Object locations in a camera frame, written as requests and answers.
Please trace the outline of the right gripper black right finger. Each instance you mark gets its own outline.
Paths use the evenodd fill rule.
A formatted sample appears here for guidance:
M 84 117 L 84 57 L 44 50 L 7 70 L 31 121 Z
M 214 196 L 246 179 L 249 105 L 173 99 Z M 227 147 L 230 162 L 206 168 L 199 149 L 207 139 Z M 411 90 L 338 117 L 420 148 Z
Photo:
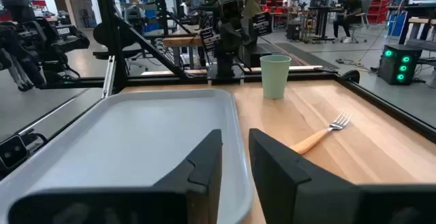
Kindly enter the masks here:
M 268 224 L 436 224 L 436 185 L 356 185 L 259 129 L 249 153 Z

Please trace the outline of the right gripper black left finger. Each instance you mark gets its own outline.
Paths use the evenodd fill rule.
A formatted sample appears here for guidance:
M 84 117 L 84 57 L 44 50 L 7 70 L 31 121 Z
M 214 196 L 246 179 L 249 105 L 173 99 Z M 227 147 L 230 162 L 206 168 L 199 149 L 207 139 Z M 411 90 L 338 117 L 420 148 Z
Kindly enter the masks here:
M 57 188 L 16 200 L 8 224 L 216 224 L 222 173 L 214 129 L 149 187 Z

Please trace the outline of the pale green cup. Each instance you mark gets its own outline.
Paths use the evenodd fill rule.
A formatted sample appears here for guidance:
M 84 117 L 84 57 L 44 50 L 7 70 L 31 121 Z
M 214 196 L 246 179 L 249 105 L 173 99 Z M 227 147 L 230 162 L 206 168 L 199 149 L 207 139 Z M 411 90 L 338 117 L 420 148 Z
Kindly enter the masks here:
M 265 98 L 283 98 L 291 60 L 291 57 L 283 55 L 268 55 L 260 58 Z

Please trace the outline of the grey plastic tray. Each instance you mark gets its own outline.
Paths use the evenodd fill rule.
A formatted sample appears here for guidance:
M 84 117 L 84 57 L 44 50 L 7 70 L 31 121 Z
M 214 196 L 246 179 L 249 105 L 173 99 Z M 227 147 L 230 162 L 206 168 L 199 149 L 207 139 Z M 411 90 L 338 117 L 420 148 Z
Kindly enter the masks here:
M 60 187 L 145 187 L 221 131 L 218 224 L 250 211 L 253 184 L 233 96 L 221 89 L 122 93 L 101 100 L 0 181 L 0 224 L 14 201 Z

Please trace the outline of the wooden workbench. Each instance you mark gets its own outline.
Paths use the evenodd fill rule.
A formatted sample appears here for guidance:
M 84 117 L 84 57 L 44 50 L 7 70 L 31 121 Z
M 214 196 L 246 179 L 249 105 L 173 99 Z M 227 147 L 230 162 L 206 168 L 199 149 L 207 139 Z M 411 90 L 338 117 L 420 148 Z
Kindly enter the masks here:
M 205 69 L 206 59 L 202 52 L 202 40 L 198 35 L 200 27 L 198 25 L 184 25 L 175 32 L 164 37 L 163 44 L 172 50 L 174 64 L 184 67 L 188 64 L 189 69 Z

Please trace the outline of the black floor mat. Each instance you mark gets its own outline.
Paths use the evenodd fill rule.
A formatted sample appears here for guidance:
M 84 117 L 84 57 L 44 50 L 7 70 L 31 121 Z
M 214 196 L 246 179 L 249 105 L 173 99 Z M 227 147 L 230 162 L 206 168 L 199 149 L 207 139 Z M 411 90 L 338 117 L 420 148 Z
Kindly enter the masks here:
M 299 65 L 315 66 L 321 65 L 323 67 L 328 67 L 331 69 L 339 69 L 336 65 L 333 65 L 309 52 L 305 52 L 289 43 L 276 43 L 273 44 L 275 48 L 280 50 L 282 53 L 289 55 L 292 59 Z

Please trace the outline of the black standing desk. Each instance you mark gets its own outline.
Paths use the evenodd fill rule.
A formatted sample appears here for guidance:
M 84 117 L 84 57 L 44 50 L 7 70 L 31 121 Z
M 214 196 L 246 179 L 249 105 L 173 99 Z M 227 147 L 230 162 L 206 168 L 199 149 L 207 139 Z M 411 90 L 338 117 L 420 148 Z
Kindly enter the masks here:
M 309 7 L 309 10 L 317 13 L 315 35 L 309 38 L 310 42 L 314 44 L 315 42 L 332 41 L 334 39 L 333 37 L 326 36 L 328 14 L 331 12 L 340 13 L 343 11 L 343 9 L 341 7 L 317 6 Z

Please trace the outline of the grey office chair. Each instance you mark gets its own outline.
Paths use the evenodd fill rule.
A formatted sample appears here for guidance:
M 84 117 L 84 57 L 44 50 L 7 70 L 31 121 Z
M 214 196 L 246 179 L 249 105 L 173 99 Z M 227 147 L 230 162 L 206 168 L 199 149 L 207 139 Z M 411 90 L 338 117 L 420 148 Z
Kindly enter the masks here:
M 361 31 L 362 29 L 369 28 L 369 22 L 367 18 L 366 13 L 360 13 L 357 14 L 357 16 L 360 18 L 359 22 L 352 23 L 349 26 L 349 32 L 350 32 L 350 40 L 348 41 L 349 44 L 359 44 L 359 43 L 367 43 L 367 39 L 364 37 L 360 37 L 356 35 L 357 31 Z

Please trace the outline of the red shelving rack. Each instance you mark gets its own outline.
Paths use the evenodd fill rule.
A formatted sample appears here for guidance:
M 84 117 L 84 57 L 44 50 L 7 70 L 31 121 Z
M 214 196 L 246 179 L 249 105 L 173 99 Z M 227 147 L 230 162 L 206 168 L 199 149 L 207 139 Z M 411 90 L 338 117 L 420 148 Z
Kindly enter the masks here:
M 367 19 L 371 24 L 379 24 L 386 21 L 388 17 L 388 5 L 392 0 L 371 0 L 368 10 Z

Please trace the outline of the black computer tower green lights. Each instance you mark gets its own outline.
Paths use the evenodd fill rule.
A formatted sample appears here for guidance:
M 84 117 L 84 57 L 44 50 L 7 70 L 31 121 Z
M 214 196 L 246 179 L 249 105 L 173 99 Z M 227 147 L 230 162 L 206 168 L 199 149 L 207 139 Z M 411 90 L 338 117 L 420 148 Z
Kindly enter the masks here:
M 390 85 L 410 85 L 422 50 L 413 46 L 386 44 L 377 76 Z

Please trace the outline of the black aluminium table frame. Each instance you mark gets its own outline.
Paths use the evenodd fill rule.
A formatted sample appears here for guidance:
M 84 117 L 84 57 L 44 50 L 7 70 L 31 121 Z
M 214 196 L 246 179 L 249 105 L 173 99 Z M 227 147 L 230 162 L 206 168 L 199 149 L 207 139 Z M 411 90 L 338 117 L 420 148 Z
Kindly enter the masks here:
M 48 82 L 43 85 L 45 89 L 75 89 L 102 87 L 107 93 L 119 92 L 129 86 L 157 86 L 180 84 L 208 84 L 207 68 L 185 71 L 182 67 L 167 59 L 156 47 L 146 41 L 131 25 L 120 17 L 114 0 L 98 0 L 99 10 L 103 16 L 102 23 L 96 28 L 97 34 L 102 37 L 103 45 L 108 49 L 108 69 L 103 78 L 77 78 L 73 81 Z M 130 76 L 123 54 L 122 36 L 141 45 L 154 58 L 167 69 L 166 74 L 151 74 L 150 76 Z M 261 66 L 252 68 L 245 74 L 244 82 L 261 82 Z M 403 123 L 421 136 L 436 144 L 436 127 L 412 116 L 404 110 L 394 106 L 374 93 L 359 85 L 360 74 L 349 71 L 340 76 L 334 71 L 324 67 L 296 66 L 289 67 L 287 81 L 303 80 L 335 80 L 355 94 L 364 98 L 372 105 L 383 110 L 386 114 Z

